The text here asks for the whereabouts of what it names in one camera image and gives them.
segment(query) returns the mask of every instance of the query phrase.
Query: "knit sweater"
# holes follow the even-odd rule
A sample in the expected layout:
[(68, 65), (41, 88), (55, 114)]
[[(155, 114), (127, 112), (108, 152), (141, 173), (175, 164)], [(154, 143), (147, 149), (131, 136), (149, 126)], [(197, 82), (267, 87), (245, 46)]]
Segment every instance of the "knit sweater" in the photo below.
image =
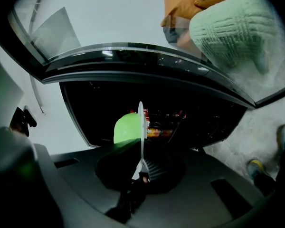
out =
[(211, 6), (193, 17), (190, 36), (222, 69), (251, 60), (266, 74), (285, 56), (285, 28), (268, 0), (226, 0)]

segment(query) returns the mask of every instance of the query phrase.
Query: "concrete floor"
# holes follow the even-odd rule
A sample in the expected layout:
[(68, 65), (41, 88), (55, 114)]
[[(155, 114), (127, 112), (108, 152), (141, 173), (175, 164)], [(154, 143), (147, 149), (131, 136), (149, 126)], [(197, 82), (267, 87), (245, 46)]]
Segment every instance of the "concrete floor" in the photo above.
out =
[(276, 131), (283, 124), (285, 98), (263, 108), (247, 111), (225, 141), (205, 147), (205, 151), (247, 179), (250, 179), (246, 172), (247, 162), (259, 159), (275, 178), (280, 157)]

